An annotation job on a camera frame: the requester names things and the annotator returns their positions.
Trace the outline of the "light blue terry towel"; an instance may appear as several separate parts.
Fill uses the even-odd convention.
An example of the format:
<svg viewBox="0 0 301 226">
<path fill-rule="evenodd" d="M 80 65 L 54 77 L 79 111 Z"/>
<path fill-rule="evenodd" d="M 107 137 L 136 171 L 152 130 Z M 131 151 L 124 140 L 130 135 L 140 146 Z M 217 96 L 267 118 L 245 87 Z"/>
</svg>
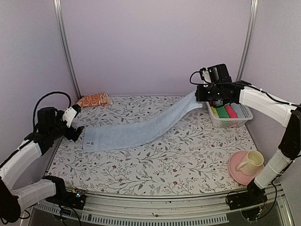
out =
<svg viewBox="0 0 301 226">
<path fill-rule="evenodd" d="M 87 127 L 83 139 L 83 151 L 98 152 L 147 144 L 166 133 L 188 112 L 202 107 L 203 103 L 196 101 L 194 92 L 191 92 L 151 120 Z"/>
</svg>

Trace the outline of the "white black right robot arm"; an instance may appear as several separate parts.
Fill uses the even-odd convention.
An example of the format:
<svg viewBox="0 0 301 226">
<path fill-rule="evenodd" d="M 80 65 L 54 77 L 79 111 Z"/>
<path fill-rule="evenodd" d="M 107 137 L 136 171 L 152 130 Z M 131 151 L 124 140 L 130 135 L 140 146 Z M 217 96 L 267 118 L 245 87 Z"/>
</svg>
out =
<svg viewBox="0 0 301 226">
<path fill-rule="evenodd" d="M 233 81 L 227 66 L 219 64 L 196 71 L 200 82 L 196 85 L 196 100 L 210 102 L 221 100 L 224 104 L 247 106 L 269 120 L 280 132 L 274 132 L 279 144 L 270 154 L 263 170 L 248 184 L 243 201 L 254 205 L 265 188 L 280 177 L 295 159 L 301 156 L 301 106 L 255 87 L 247 81 Z"/>
</svg>

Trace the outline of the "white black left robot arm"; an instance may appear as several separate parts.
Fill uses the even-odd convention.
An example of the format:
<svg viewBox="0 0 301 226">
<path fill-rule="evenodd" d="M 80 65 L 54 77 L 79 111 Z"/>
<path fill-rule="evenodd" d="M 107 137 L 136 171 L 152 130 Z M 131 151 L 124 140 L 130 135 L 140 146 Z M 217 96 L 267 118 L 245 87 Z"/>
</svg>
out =
<svg viewBox="0 0 301 226">
<path fill-rule="evenodd" d="M 86 196 L 77 191 L 67 191 L 64 180 L 55 176 L 44 176 L 40 181 L 14 189 L 14 184 L 23 172 L 43 156 L 54 142 L 62 137 L 77 141 L 83 127 L 75 129 L 71 123 L 80 113 L 78 104 L 66 110 L 44 107 L 34 110 L 33 132 L 25 137 L 21 145 L 0 165 L 0 219 L 3 224 L 14 223 L 28 207 L 41 200 L 82 210 Z"/>
</svg>

